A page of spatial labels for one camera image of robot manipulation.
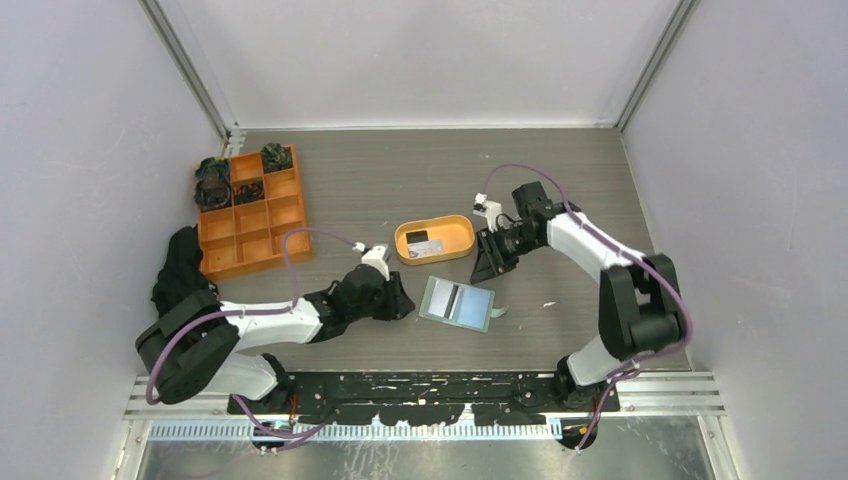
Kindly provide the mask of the green card holder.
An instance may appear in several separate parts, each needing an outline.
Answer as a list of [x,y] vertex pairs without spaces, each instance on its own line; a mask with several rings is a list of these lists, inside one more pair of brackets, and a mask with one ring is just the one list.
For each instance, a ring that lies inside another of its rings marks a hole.
[[428,278],[422,302],[418,310],[418,316],[421,318],[475,332],[487,333],[491,320],[500,318],[508,312],[508,306],[495,306],[495,292],[493,290],[479,288],[476,286],[471,286],[463,283],[458,283],[452,280],[443,279],[458,283],[464,287],[463,293],[460,297],[460,301],[458,302],[458,307],[455,311],[452,321],[429,316],[425,313],[425,309],[427,303],[429,302],[430,291],[432,289],[433,282],[436,279],[443,278],[435,276],[430,276]]

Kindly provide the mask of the white grey card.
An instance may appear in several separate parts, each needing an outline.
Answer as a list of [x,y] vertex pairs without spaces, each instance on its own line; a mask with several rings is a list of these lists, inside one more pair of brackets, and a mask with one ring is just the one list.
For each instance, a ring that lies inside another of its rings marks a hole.
[[427,240],[409,243],[407,245],[408,256],[412,260],[436,257],[444,254],[444,245],[441,240]]

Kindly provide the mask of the orange oval tray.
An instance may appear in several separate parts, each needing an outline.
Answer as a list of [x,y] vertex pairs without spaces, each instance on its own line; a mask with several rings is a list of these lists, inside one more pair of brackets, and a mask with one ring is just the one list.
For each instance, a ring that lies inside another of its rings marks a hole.
[[[444,245],[444,254],[422,260],[410,259],[405,234],[418,230],[426,230],[429,240],[441,240]],[[465,257],[475,246],[475,234],[471,221],[467,217],[453,214],[401,224],[395,230],[394,244],[397,255],[404,264],[419,266]]]

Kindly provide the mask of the white magnetic stripe card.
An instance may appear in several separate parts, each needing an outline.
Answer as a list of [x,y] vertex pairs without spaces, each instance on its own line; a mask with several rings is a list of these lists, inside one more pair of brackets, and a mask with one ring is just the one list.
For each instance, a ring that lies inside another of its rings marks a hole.
[[425,313],[434,318],[452,321],[463,290],[464,287],[458,283],[436,279]]

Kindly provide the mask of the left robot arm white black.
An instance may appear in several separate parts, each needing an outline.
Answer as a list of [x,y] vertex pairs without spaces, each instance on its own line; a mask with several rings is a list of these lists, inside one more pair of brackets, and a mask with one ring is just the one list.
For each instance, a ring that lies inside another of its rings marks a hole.
[[136,339],[149,373],[146,400],[175,405],[200,393],[222,393],[280,412],[292,397],[280,361],[267,353],[250,356],[248,350],[325,342],[357,321],[397,321],[415,308],[399,272],[365,264],[323,290],[287,302],[240,304],[197,289]]

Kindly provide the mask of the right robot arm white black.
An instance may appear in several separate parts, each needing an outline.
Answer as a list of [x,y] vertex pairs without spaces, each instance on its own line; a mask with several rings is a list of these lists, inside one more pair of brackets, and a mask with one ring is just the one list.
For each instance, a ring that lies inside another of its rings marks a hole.
[[599,229],[574,203],[550,199],[540,182],[512,193],[518,217],[476,194],[472,211],[486,220],[475,234],[470,275],[479,284],[514,270],[521,256],[550,248],[599,286],[597,335],[557,364],[552,389],[567,410],[582,409],[602,382],[630,373],[640,359],[683,342],[688,324],[672,260],[645,255]]

